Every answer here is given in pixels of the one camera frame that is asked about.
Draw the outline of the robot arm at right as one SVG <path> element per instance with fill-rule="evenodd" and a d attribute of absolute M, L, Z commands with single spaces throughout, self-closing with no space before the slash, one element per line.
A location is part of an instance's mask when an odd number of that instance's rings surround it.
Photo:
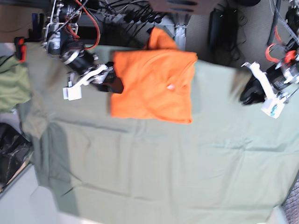
<path fill-rule="evenodd" d="M 117 77 L 113 62 L 98 64 L 98 56 L 80 41 L 78 20 L 85 12 L 96 28 L 96 42 L 100 41 L 100 26 L 95 16 L 80 0 L 55 0 L 45 26 L 43 48 L 70 69 L 68 84 L 63 88 L 63 97 L 69 101 L 82 98 L 81 87 L 93 85 L 99 91 L 121 94 L 123 83 Z"/>

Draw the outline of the robot arm at left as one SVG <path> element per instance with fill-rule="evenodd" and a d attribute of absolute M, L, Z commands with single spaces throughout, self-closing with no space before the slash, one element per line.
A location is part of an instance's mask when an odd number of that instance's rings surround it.
<path fill-rule="evenodd" d="M 293 94 L 284 92 L 291 84 L 299 83 L 299 2 L 291 0 L 288 11 L 283 17 L 280 14 L 280 0 L 271 0 L 270 9 L 273 11 L 273 22 L 269 34 L 265 57 L 269 62 L 274 63 L 264 75 L 270 83 L 274 96 L 287 104 Z M 280 22 L 291 36 L 288 43 L 283 43 L 278 34 L 278 22 Z M 285 55 L 281 58 L 271 56 L 274 47 L 281 47 Z"/>

